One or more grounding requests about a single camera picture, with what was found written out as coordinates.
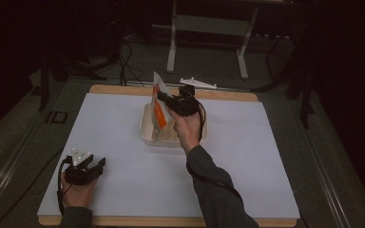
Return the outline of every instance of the white tray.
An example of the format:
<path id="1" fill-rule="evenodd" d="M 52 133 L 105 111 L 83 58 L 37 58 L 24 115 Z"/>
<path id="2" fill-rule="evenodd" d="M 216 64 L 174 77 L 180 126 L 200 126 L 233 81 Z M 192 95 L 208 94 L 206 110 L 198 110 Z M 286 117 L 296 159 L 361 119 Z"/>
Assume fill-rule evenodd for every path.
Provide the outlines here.
<path id="1" fill-rule="evenodd" d="M 181 146 L 180 139 L 177 137 L 176 131 L 173 129 L 174 120 L 168 123 L 167 126 L 161 131 L 160 135 L 156 139 L 156 135 L 153 131 L 152 112 L 150 104 L 144 106 L 144 112 L 141 119 L 141 133 L 144 143 L 148 145 L 161 145 L 161 146 Z M 202 139 L 200 143 L 203 143 L 207 135 L 207 122 L 205 122 L 202 130 Z"/>

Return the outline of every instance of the floor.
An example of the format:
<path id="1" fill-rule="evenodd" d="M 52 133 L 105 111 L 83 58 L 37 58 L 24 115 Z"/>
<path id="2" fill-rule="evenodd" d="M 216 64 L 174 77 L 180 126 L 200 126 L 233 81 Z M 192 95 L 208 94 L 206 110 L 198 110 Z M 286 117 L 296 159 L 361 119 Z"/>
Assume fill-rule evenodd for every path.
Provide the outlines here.
<path id="1" fill-rule="evenodd" d="M 163 45 L 162 39 L 147 43 L 131 35 L 122 48 L 125 59 L 131 54 L 125 74 L 130 86 L 148 86 L 156 71 L 170 85 L 181 78 L 194 77 L 217 84 L 219 89 L 249 92 L 272 81 L 265 55 L 273 42 L 267 37 L 252 38 L 244 55 L 250 78 L 244 81 L 232 48 L 181 44 L 177 47 L 175 71 L 169 74 L 165 71 L 168 46 Z M 292 49 L 290 41 L 284 40 L 274 51 L 271 56 L 274 74 Z M 92 58 L 93 62 L 102 60 Z M 30 93 L 0 122 L 0 227 L 42 227 L 36 213 L 83 99 L 92 85 L 117 85 L 120 66 L 98 72 L 107 77 L 105 82 L 90 80 L 73 69 L 68 72 L 70 78 L 66 83 L 51 81 L 50 102 L 44 111 L 37 111 L 40 98 Z M 30 75 L 36 84 L 38 75 L 39 72 Z M 312 94 L 314 113 L 309 115 L 310 128 L 305 129 L 298 116 L 300 100 L 286 99 L 286 88 L 287 85 L 281 85 L 257 95 L 265 106 L 304 218 L 295 227 L 307 227 L 305 223 L 313 228 L 365 227 L 365 191 L 317 93 Z M 67 112 L 67 121 L 46 123 L 50 111 Z"/>

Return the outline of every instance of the gray sleeve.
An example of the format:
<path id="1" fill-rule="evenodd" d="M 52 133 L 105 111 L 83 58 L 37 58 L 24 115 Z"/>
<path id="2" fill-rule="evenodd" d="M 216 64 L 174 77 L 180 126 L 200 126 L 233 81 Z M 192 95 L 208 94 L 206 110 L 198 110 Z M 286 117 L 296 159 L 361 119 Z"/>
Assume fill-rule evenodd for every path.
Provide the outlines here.
<path id="1" fill-rule="evenodd" d="M 92 212 L 85 207 L 67 207 L 59 227 L 91 228 L 92 217 Z"/>
<path id="2" fill-rule="evenodd" d="M 187 156 L 187 165 L 201 176 L 221 181 L 233 186 L 230 175 L 213 163 L 210 155 L 200 145 L 194 147 Z M 213 183 L 193 178 L 206 227 L 259 227 L 249 217 L 239 198 L 228 190 Z"/>

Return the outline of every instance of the snack bag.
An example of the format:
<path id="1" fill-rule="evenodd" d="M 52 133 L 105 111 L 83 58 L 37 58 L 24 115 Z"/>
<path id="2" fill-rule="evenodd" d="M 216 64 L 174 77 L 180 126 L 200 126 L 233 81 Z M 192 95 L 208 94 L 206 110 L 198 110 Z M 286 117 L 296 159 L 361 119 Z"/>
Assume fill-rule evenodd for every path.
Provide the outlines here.
<path id="1" fill-rule="evenodd" d="M 159 76 L 159 74 L 154 72 L 151 112 L 152 112 L 153 132 L 155 134 L 156 139 L 161 134 L 162 129 L 164 129 L 164 127 L 167 126 L 169 122 L 172 120 L 171 116 L 165 109 L 164 102 L 158 100 L 157 98 L 157 94 L 159 91 L 167 93 L 167 95 L 171 96 L 171 92 L 164 84 L 162 78 Z"/>

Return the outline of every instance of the background table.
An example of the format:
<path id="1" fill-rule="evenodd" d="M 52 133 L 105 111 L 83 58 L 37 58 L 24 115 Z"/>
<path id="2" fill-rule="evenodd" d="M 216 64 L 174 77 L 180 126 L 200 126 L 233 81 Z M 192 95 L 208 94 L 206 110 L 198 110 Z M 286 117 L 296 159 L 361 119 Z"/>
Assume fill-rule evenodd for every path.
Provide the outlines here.
<path id="1" fill-rule="evenodd" d="M 72 147 L 78 147 L 95 154 L 94 162 L 107 158 L 91 206 L 94 225 L 204 226 L 192 179 L 184 167 L 183 150 L 146 145 L 139 135 L 140 115 L 144 104 L 151 100 L 142 96 L 150 95 L 151 91 L 151 87 L 95 85 L 86 95 L 63 157 Z M 293 227 L 299 218 L 298 208 L 266 113 L 263 108 L 263 113 L 250 108 L 261 105 L 257 97 L 249 93 L 201 90 L 197 90 L 196 97 L 208 110 L 209 134 L 203 146 L 209 149 L 215 163 L 232 176 L 247 213 L 263 227 Z M 226 110 L 231 113 L 228 121 L 221 118 Z M 240 118 L 248 123 L 238 123 Z M 237 128 L 236 131 L 228 129 L 229 126 Z M 227 135 L 223 140 L 215 140 L 221 134 Z M 56 175 L 38 212 L 44 225 L 56 225 L 61 220 L 55 195 Z"/>

